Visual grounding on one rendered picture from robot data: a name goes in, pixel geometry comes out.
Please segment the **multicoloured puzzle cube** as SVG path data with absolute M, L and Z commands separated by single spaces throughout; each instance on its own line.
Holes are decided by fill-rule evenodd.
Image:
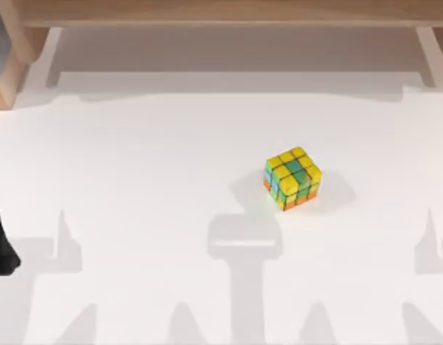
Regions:
M 282 211 L 314 199 L 322 172 L 302 147 L 294 147 L 265 162 L 263 185 Z

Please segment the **pale wooden shelf unit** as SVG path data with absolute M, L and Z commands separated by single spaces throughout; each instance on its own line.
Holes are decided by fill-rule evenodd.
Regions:
M 443 0 L 0 0 L 0 16 L 11 43 L 0 73 L 0 110 L 14 105 L 52 27 L 431 27 L 443 54 Z

